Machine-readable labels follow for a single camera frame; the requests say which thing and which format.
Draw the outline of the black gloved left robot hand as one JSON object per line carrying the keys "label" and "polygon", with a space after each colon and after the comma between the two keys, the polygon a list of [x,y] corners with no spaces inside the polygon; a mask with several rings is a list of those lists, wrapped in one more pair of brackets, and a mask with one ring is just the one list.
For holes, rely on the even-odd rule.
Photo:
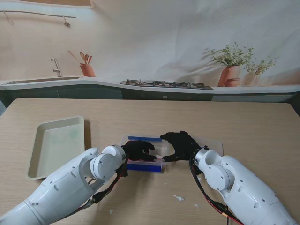
{"label": "black gloved left robot hand", "polygon": [[156,161],[156,157],[150,155],[150,151],[154,151],[155,147],[147,141],[128,141],[126,144],[121,146],[122,149],[128,155],[128,158],[133,161]]}

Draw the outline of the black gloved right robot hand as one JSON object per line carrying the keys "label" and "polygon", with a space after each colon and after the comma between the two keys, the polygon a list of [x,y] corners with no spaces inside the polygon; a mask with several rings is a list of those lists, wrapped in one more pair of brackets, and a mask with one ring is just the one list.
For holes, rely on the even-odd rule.
{"label": "black gloved right robot hand", "polygon": [[176,162],[180,160],[189,161],[202,147],[185,131],[168,132],[160,136],[162,140],[168,141],[174,148],[174,154],[164,156],[165,162]]}

